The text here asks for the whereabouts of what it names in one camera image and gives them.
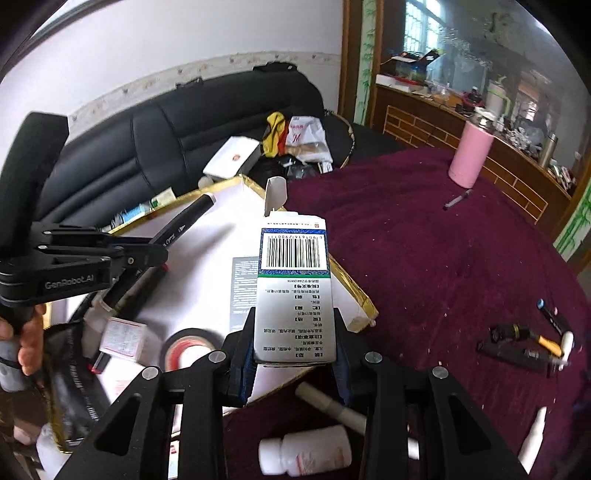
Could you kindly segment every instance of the green stripe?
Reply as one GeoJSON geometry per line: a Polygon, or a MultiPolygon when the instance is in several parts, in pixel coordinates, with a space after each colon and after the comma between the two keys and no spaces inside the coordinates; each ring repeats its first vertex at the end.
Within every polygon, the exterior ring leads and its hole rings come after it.
{"type": "Polygon", "coordinates": [[[265,274],[259,274],[259,278],[264,277],[264,278],[309,278],[310,280],[313,280],[314,278],[330,278],[330,275],[315,275],[313,277],[309,276],[309,275],[265,275],[265,274]]]}

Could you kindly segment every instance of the wooden cabinet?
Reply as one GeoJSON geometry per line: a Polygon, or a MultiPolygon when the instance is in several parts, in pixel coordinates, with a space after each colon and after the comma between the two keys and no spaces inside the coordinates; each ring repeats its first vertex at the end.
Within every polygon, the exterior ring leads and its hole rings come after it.
{"type": "MultiPolygon", "coordinates": [[[[430,146],[455,152],[466,117],[416,95],[374,86],[371,127],[409,147],[430,146]]],[[[531,158],[495,138],[481,175],[519,205],[525,217],[552,240],[571,197],[531,158]]]]}

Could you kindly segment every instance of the pink water bottle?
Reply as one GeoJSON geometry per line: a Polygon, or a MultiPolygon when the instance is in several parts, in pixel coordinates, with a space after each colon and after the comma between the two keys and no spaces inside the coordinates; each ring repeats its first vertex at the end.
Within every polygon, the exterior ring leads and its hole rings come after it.
{"type": "Polygon", "coordinates": [[[495,115],[483,108],[476,108],[466,121],[462,139],[453,156],[448,175],[460,187],[471,189],[486,160],[495,139],[495,115]]]}

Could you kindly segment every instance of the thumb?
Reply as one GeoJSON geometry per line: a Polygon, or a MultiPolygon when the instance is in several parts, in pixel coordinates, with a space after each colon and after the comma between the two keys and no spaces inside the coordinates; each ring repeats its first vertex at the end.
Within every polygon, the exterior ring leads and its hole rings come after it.
{"type": "Polygon", "coordinates": [[[9,338],[12,338],[13,334],[14,330],[12,329],[10,323],[8,323],[6,320],[0,319],[0,339],[8,340],[9,338]]]}

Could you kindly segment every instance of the sofa backrest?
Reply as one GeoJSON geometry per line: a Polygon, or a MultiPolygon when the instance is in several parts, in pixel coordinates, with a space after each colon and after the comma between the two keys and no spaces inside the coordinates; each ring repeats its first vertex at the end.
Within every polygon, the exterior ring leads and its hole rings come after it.
{"type": "Polygon", "coordinates": [[[261,140],[274,111],[322,117],[322,96],[296,70],[255,69],[182,85],[120,112],[64,147],[37,220],[105,226],[169,187],[177,196],[190,192],[229,137],[261,140]]]}

